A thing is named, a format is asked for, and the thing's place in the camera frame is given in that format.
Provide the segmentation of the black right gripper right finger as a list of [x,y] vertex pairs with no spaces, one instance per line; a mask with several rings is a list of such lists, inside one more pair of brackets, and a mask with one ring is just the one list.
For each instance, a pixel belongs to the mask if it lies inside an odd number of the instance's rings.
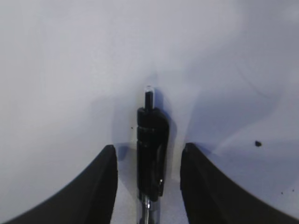
[[194,143],[181,157],[180,190],[190,224],[297,224],[221,172]]

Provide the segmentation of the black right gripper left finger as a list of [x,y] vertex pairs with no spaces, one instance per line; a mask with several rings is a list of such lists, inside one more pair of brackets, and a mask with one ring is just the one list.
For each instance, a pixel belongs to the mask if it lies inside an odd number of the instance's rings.
[[109,224],[117,188],[116,150],[113,145],[107,145],[63,189],[8,223]]

